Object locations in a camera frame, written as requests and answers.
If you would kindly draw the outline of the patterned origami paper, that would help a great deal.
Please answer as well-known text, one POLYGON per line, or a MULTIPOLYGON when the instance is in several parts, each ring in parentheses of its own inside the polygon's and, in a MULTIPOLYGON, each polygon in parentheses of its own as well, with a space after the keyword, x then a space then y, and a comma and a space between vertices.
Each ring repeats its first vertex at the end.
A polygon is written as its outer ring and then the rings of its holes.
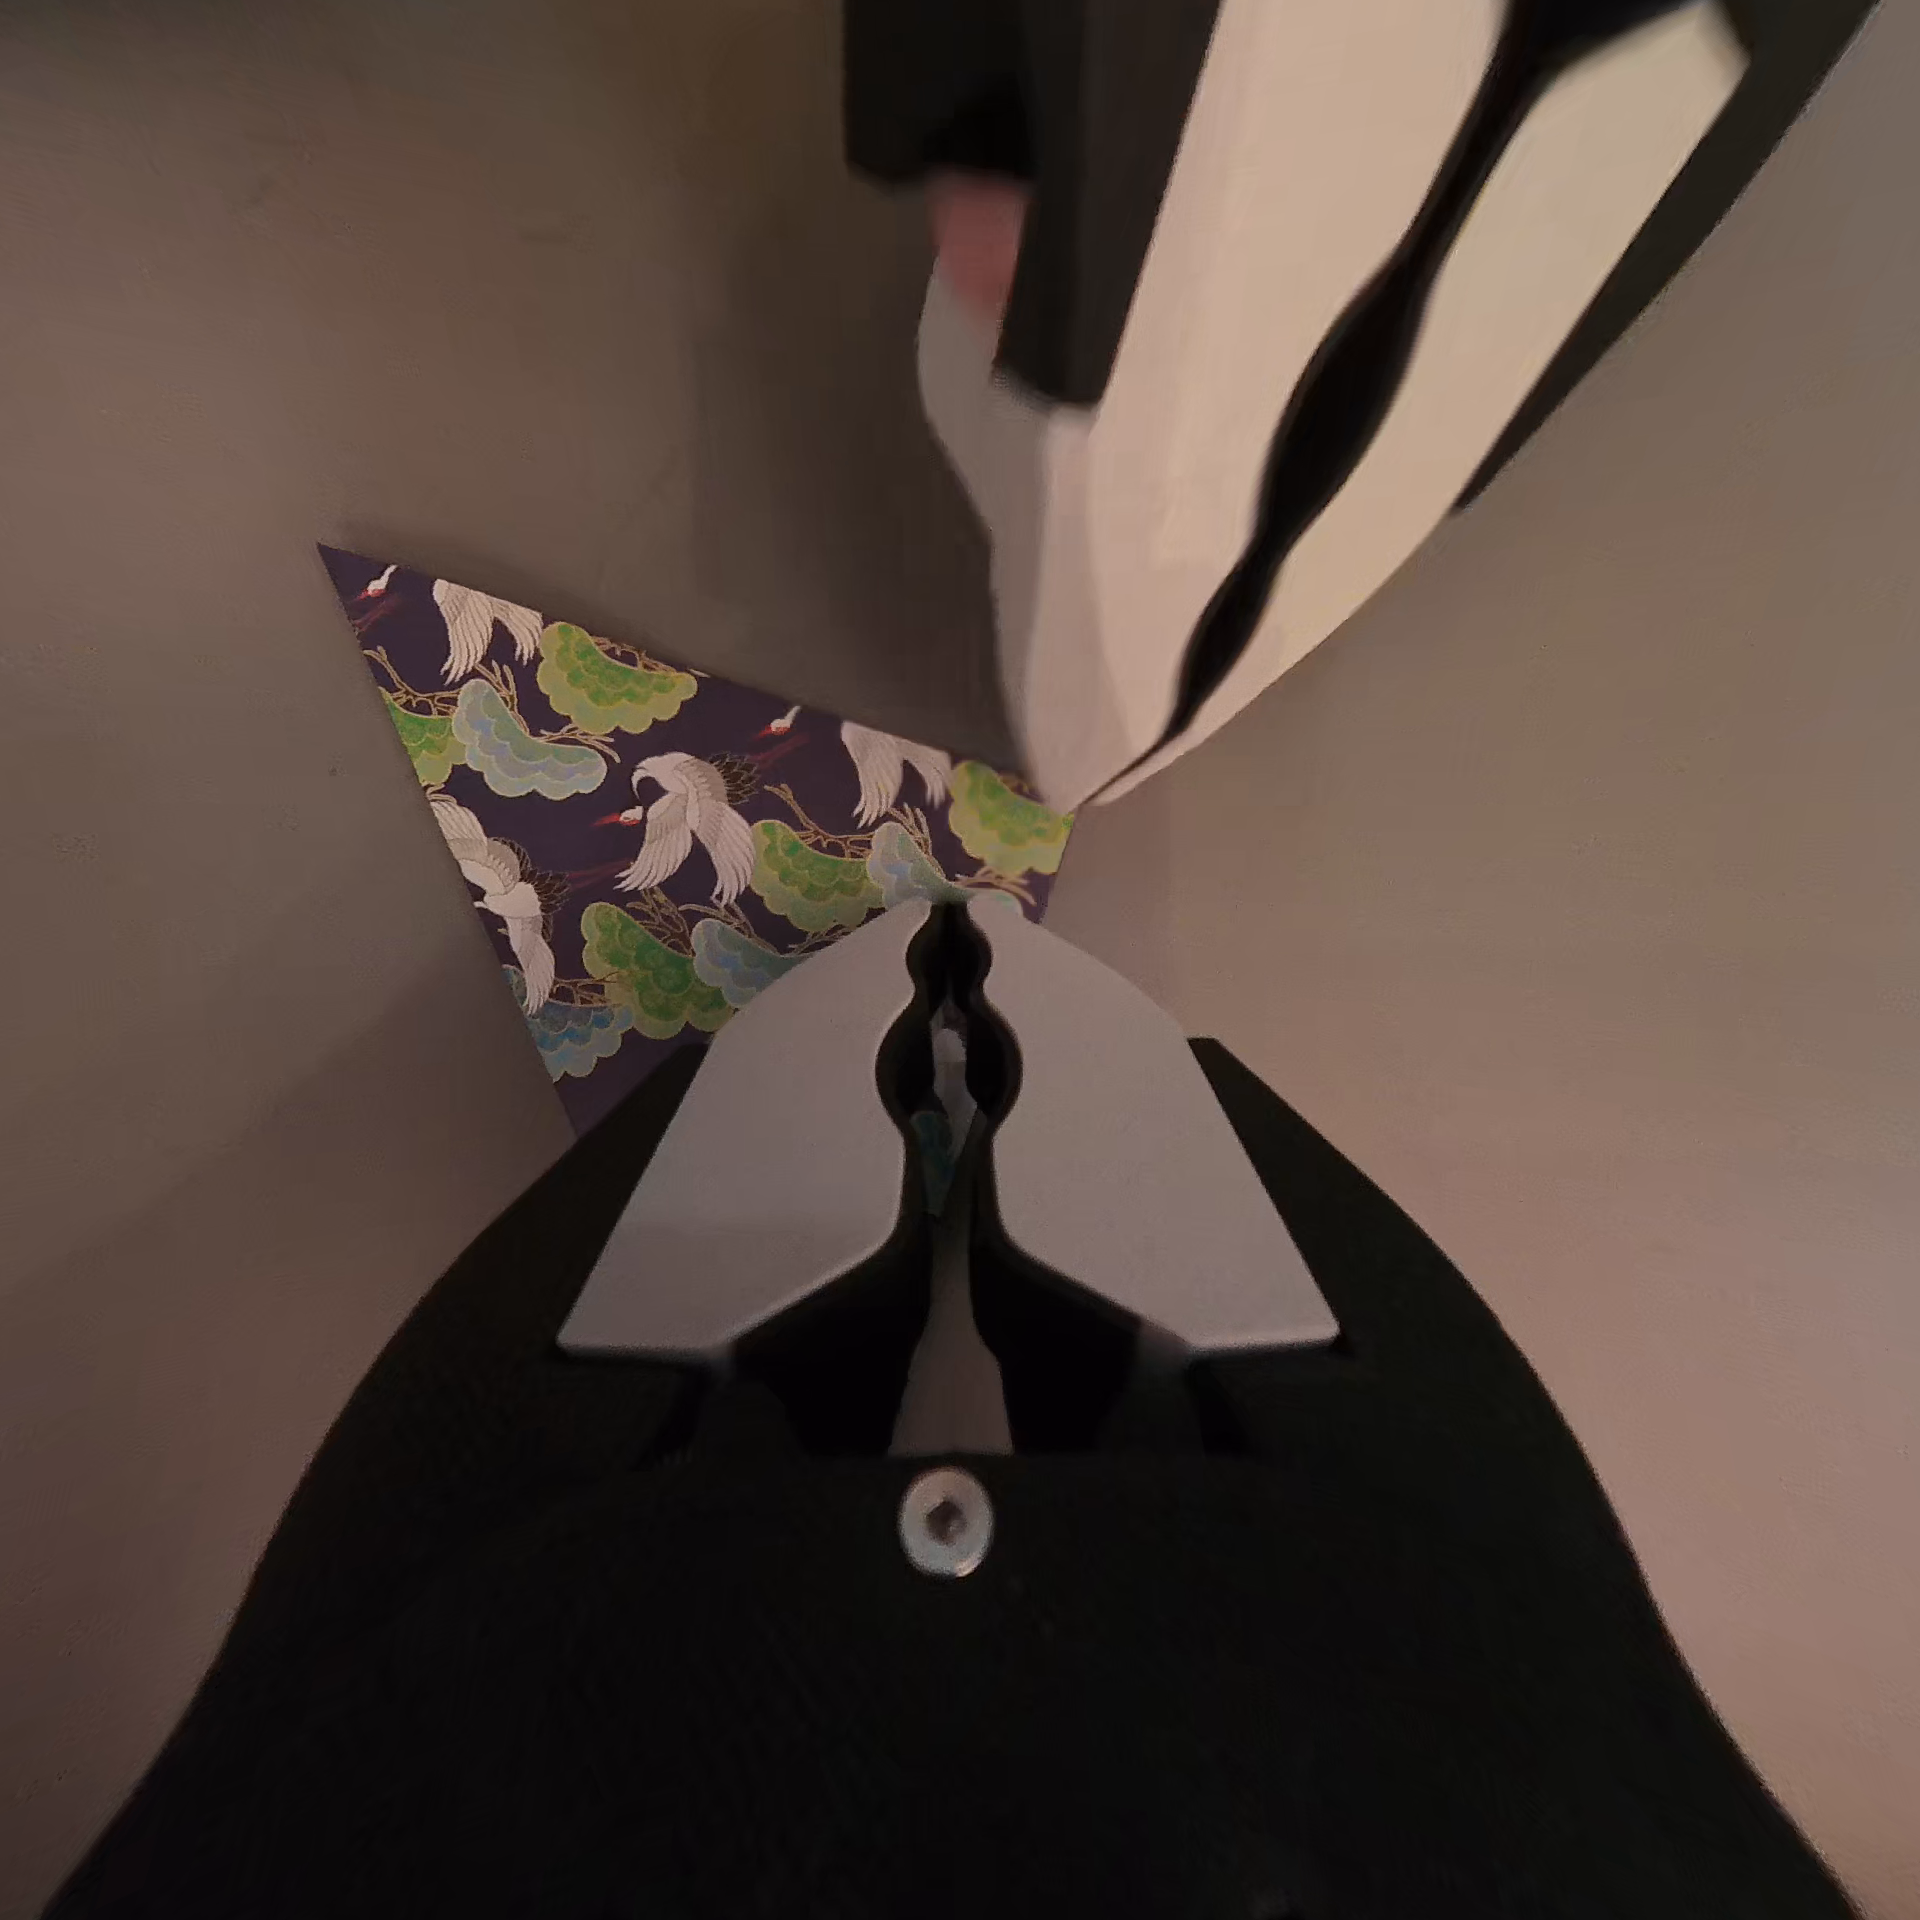
POLYGON ((1013 772, 320 548, 569 1131, 877 915, 1031 923, 1073 817, 1013 772))

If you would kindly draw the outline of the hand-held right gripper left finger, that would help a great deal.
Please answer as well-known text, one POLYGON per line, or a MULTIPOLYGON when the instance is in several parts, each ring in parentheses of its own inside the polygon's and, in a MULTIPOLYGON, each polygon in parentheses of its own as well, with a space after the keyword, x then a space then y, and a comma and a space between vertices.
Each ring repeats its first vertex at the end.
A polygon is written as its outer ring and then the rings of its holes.
POLYGON ((879 1256, 925 1195, 925 899, 766 987, 707 1049, 564 1324, 571 1356, 708 1363, 879 1256))

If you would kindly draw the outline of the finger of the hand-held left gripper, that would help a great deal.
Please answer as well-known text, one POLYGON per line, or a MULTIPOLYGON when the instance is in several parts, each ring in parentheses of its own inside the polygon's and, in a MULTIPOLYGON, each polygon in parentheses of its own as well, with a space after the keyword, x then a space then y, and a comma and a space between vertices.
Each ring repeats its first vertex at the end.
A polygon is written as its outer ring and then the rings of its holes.
POLYGON ((1500 4, 1413 223, 1311 355, 1236 562, 1128 793, 1218 732, 1411 560, 1746 71, 1720 4, 1500 4))
POLYGON ((1413 223, 1500 4, 1220 4, 1098 403, 926 291, 922 397, 992 537, 1019 766, 1077 808, 1151 757, 1311 355, 1413 223))

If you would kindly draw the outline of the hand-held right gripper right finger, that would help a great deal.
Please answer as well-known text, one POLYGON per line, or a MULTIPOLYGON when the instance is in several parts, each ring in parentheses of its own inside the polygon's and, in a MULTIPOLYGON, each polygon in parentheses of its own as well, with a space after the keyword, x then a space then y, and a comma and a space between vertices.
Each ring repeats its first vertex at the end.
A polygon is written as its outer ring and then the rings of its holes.
POLYGON ((973 1317, 999 1364, 1327 1349, 1333 1311, 1177 1024, 1014 905, 954 905, 990 1120, 973 1317))

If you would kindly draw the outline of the person's left hand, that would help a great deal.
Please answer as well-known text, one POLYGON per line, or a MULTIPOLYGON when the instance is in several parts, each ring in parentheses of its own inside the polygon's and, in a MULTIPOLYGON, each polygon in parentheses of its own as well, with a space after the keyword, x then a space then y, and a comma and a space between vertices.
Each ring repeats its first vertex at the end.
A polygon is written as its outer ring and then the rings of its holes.
POLYGON ((925 188, 933 266, 950 299, 995 335, 1019 271, 1026 183, 1003 175, 941 173, 925 188))

